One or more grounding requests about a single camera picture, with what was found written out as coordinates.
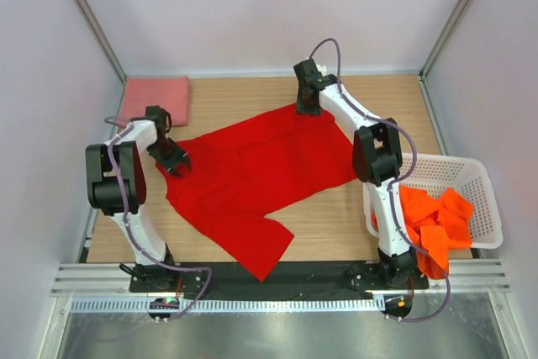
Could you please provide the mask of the red t shirt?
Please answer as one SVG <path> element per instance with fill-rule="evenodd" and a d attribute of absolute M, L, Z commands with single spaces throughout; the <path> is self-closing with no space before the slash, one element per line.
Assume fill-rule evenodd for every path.
<path fill-rule="evenodd" d="M 299 115 L 292 104 L 179 145 L 192 166 L 163 174 L 167 200 L 259 281 L 293 240 L 268 214 L 356 179 L 335 116 Z"/>

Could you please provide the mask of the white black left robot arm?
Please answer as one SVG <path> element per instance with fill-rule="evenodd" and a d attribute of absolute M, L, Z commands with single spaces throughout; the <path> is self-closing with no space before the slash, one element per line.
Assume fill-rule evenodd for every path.
<path fill-rule="evenodd" d="M 146 209 L 141 156 L 148 153 L 174 177 L 182 175 L 182 168 L 192 168 L 190 157 L 169 137 L 171 114 L 160 106 L 147 107 L 141 117 L 108 117 L 105 121 L 123 129 L 111 140 L 85 150 L 88 201 L 119 226 L 134 252 L 133 266 L 119 266 L 130 276 L 129 290 L 169 292 L 181 275 Z"/>

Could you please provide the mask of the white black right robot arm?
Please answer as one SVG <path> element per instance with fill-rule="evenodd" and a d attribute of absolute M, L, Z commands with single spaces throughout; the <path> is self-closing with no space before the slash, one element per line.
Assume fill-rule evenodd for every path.
<path fill-rule="evenodd" d="M 365 109 L 333 74 L 323 73 L 313 59 L 293 67 L 298 80 L 298 114 L 331 113 L 353 133 L 352 168 L 366 186 L 378 232 L 378 276 L 388 288 L 406 283 L 417 267 L 400 202 L 399 179 L 403 155 L 398 126 Z"/>

